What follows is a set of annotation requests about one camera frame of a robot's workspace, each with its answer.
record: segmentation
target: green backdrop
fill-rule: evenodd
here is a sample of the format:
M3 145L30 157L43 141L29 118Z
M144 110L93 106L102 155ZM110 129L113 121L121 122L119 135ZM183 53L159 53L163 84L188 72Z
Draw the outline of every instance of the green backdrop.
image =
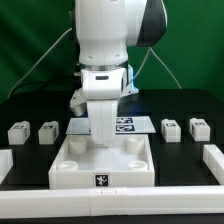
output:
M168 30L154 47L155 52L183 88L208 90L224 102L224 1L165 0L164 3L168 11ZM0 0L0 102L71 27L68 15L71 6L72 0ZM130 64L138 69L147 49L130 48L128 51ZM74 43L67 37L25 82L72 74L74 67ZM136 85L144 89L177 88L152 55ZM30 86L20 91L36 91L37 88L39 86Z

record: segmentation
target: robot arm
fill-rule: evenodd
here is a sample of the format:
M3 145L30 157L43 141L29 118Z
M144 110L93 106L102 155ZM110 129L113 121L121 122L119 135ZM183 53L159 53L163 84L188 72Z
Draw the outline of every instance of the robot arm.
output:
M118 103L129 80L127 46L154 45L166 23L162 0L75 1L83 88L74 98L87 103L95 143L109 146L115 137Z

